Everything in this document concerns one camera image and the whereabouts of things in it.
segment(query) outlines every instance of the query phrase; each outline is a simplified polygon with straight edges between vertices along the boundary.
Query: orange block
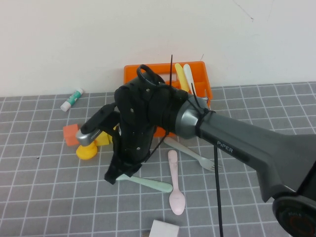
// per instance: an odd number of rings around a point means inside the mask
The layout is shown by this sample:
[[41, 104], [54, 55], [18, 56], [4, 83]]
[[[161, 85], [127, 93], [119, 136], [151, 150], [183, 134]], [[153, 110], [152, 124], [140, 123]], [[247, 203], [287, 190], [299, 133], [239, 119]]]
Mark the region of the orange block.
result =
[[68, 125], [63, 127], [64, 138], [67, 146], [78, 145], [79, 141], [76, 139], [76, 133], [79, 130], [78, 124]]

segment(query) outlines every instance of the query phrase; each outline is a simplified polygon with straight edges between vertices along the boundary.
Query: white glue stick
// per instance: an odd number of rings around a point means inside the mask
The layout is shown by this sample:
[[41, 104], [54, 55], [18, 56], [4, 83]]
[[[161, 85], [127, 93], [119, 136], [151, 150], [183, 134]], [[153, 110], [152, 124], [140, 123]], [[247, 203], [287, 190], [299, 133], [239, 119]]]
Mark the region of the white glue stick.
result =
[[83, 90], [81, 88], [77, 89], [60, 107], [62, 111], [67, 111], [70, 107], [81, 97]]

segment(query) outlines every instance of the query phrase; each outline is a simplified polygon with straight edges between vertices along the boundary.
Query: orange basket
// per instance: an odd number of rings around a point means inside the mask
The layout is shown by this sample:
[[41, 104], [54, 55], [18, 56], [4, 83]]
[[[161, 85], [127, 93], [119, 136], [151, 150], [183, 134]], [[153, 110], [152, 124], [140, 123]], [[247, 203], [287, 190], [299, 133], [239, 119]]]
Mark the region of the orange basket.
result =
[[[172, 72], [176, 73], [176, 69], [174, 67], [176, 63], [172, 64]], [[196, 88], [196, 94], [199, 97], [207, 97], [208, 98], [208, 106], [210, 105], [210, 100], [213, 98], [211, 86], [209, 84], [205, 63], [202, 61], [197, 62], [182, 62], [179, 63], [182, 67], [185, 64], [189, 64], [191, 67], [194, 85]], [[146, 64], [150, 67], [155, 73], [159, 75], [168, 75], [170, 74], [170, 63], [161, 63], [161, 64]], [[133, 80], [137, 77], [136, 70], [139, 65], [127, 65], [124, 67], [124, 84]], [[179, 80], [173, 80], [172, 86], [181, 89]], [[165, 130], [161, 127], [157, 128], [155, 133], [155, 137], [163, 137], [165, 135]]]

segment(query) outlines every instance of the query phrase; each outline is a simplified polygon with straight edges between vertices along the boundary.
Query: black cable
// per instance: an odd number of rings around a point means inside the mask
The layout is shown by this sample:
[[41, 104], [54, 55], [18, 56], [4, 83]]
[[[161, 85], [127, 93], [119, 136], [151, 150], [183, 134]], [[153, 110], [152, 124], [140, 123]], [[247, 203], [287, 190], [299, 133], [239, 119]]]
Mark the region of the black cable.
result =
[[217, 208], [218, 208], [218, 223], [220, 237], [223, 237], [223, 220], [222, 220], [222, 204], [221, 204], [221, 192], [219, 187], [219, 175], [218, 175], [218, 153], [217, 147], [214, 146], [214, 164], [215, 164], [215, 182], [216, 182], [216, 194], [217, 194]]

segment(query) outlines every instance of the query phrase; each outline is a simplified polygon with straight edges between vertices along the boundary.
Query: gray grid mat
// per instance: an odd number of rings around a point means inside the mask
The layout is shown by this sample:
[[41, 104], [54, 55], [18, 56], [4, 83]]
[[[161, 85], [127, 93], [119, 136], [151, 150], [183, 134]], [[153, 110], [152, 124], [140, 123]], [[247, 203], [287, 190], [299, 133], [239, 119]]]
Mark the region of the gray grid mat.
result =
[[[219, 114], [284, 134], [316, 131], [316, 82], [212, 91]], [[84, 94], [65, 113], [59, 107], [68, 96], [0, 98], [0, 236], [139, 237], [154, 219], [179, 225], [179, 237], [219, 236], [214, 174], [180, 153], [179, 187], [187, 201], [181, 216], [172, 213], [169, 194], [127, 181], [108, 184], [103, 176], [112, 147], [79, 160], [77, 147], [65, 145], [62, 127], [82, 125], [113, 102], [113, 94]], [[179, 140], [213, 158], [205, 141]], [[137, 175], [171, 182], [169, 150], [162, 144]], [[223, 152], [219, 162], [225, 236], [287, 237], [272, 214], [272, 200], [261, 201], [255, 171]]]

